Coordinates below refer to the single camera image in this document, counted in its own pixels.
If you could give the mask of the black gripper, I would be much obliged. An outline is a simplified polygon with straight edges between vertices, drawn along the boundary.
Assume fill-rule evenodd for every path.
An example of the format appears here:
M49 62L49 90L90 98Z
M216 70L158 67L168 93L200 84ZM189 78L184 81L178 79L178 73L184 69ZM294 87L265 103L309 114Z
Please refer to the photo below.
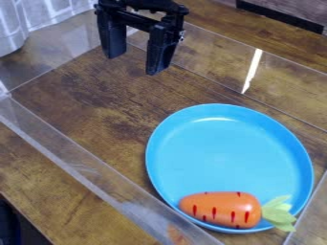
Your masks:
M164 12L161 20L166 24L126 12L134 11ZM149 32L146 43L145 73L153 76L168 68L178 42L184 38L184 16L189 10L172 0L98 0L94 5L97 15L98 35L106 58L114 58L126 52L126 26Z

